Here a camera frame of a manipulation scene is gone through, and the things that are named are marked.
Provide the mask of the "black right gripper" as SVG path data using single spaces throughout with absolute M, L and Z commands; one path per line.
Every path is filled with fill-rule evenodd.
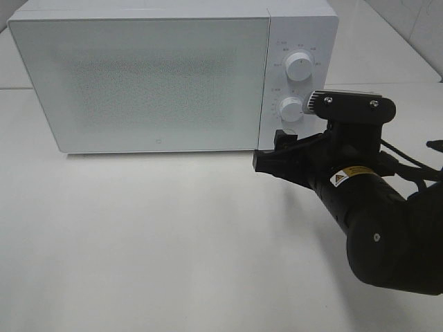
M 253 169 L 317 194 L 374 194 L 384 187 L 381 131 L 381 124 L 332 120 L 324 132 L 305 138 L 277 130 L 274 150 L 253 152 Z

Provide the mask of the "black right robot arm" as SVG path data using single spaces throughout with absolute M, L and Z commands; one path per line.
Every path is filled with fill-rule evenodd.
M 442 293 L 442 183 L 402 197 L 385 177 L 398 164 L 380 150 L 381 127 L 328 122 L 298 139 L 279 130 L 253 168 L 312 190 L 346 236 L 354 275 L 382 288 Z

